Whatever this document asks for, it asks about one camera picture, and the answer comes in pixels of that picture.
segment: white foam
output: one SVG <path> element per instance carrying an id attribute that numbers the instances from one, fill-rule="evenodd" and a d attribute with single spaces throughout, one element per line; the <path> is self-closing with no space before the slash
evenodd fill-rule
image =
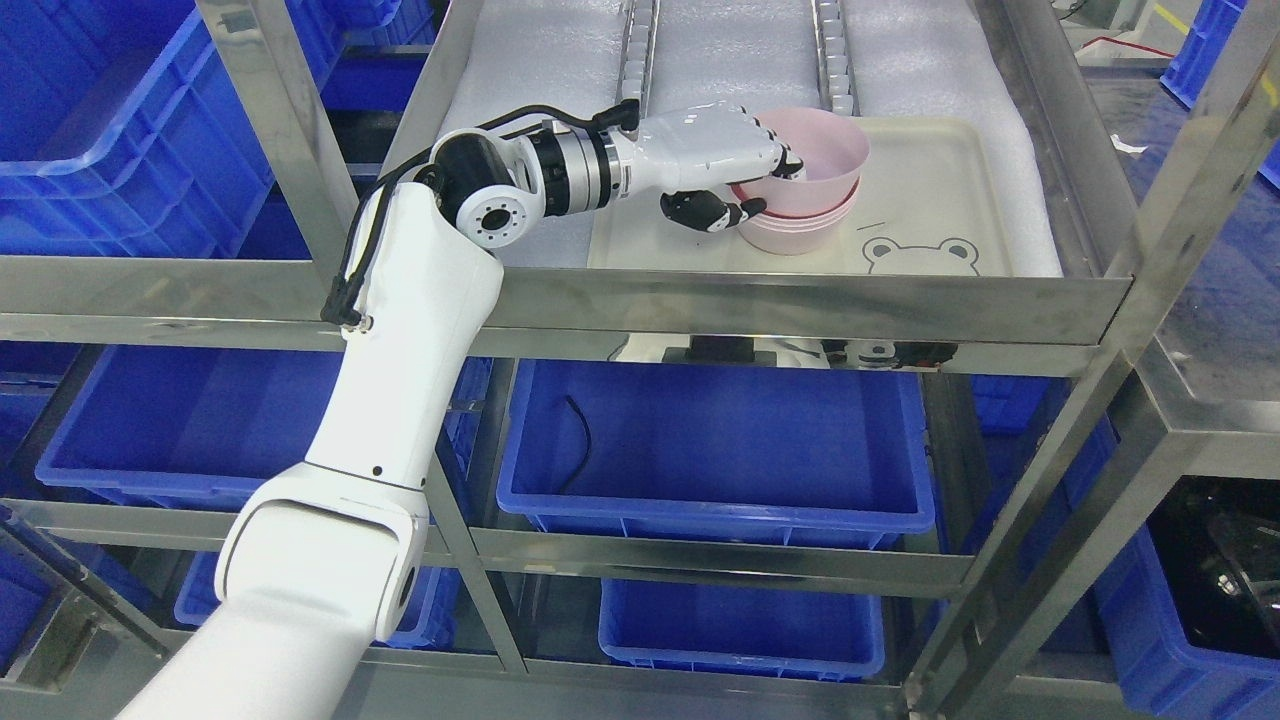
<path id="1" fill-rule="evenodd" d="M 812 0 L 664 1 L 649 109 L 817 108 L 817 58 Z"/>
<path id="2" fill-rule="evenodd" d="M 1014 274 L 1061 275 L 1030 135 L 968 3 L 844 0 L 865 115 L 955 117 L 982 135 Z M 444 119 L 468 127 L 531 102 L 579 115 L 612 105 L 621 0 L 488 0 Z M 728 99 L 753 111 L 817 106 L 809 0 L 666 0 L 650 111 Z M 498 255 L 512 265 L 584 266 L 590 214 L 548 218 Z"/>
<path id="3" fill-rule="evenodd" d="M 982 135 L 1019 277 L 1061 277 L 1030 135 L 966 3 L 845 0 L 864 115 L 948 115 Z"/>
<path id="4" fill-rule="evenodd" d="M 622 0 L 486 0 L 443 131 L 543 102 L 591 117 L 614 102 Z"/>

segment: yellow floor line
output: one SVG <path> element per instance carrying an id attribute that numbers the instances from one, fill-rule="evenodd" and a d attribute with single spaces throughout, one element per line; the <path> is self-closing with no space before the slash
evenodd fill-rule
<path id="1" fill-rule="evenodd" d="M 1170 13 L 1169 8 L 1161 5 L 1160 3 L 1156 3 L 1156 14 L 1165 18 L 1169 22 L 1169 24 L 1174 26 L 1174 29 L 1176 29 L 1183 35 L 1187 35 L 1192 31 L 1190 26 L 1180 20 L 1178 15 Z"/>

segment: robotic hand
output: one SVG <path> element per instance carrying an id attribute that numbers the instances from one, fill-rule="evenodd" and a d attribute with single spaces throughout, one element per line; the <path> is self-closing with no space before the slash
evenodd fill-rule
<path id="1" fill-rule="evenodd" d="M 433 155 L 440 211 L 481 247 L 500 247 L 545 215 L 595 210 L 657 188 L 667 218 L 714 232 L 760 213 L 764 200 L 737 205 L 709 188 L 803 170 L 791 149 L 741 106 L 716 102 L 643 120 L 637 113 L 639 104 L 627 101 L 591 122 L 548 120 L 515 136 L 449 133 Z M 617 126 L 600 127 L 611 120 Z"/>
<path id="2" fill-rule="evenodd" d="M 556 118 L 508 136 L 520 117 Z M 411 172 L 420 182 L 401 183 Z M 215 574 L 221 605 L 119 717 L 329 717 L 369 643 L 404 612 L 426 538 L 422 495 L 467 350 L 502 264 L 485 249 L 547 215 L 657 188 L 696 229 L 764 209 L 708 188 L 792 176 L 800 161 L 740 108 L 639 119 L 623 102 L 580 120 L 545 106 L 443 137 L 362 199 L 321 316 L 342 369 L 306 457 L 248 500 Z"/>

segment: bear cartoon print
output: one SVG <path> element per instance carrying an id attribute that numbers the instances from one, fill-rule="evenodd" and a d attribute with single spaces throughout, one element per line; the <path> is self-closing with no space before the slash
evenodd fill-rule
<path id="1" fill-rule="evenodd" d="M 937 246 L 899 245 L 888 237 L 873 237 L 863 245 L 872 275 L 980 275 L 978 247 L 963 237 L 948 237 Z"/>

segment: robot finger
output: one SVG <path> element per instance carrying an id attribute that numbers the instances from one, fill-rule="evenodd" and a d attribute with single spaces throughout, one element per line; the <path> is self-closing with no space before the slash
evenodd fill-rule
<path id="1" fill-rule="evenodd" d="M 726 202 L 709 190 L 663 193 L 662 214 L 667 219 L 699 232 L 719 232 L 739 225 L 764 211 L 763 197 Z"/>
<path id="2" fill-rule="evenodd" d="M 782 159 L 778 160 L 778 167 L 771 174 L 782 179 L 804 179 L 804 160 L 796 155 L 795 150 L 791 150 L 790 145 L 783 142 Z"/>

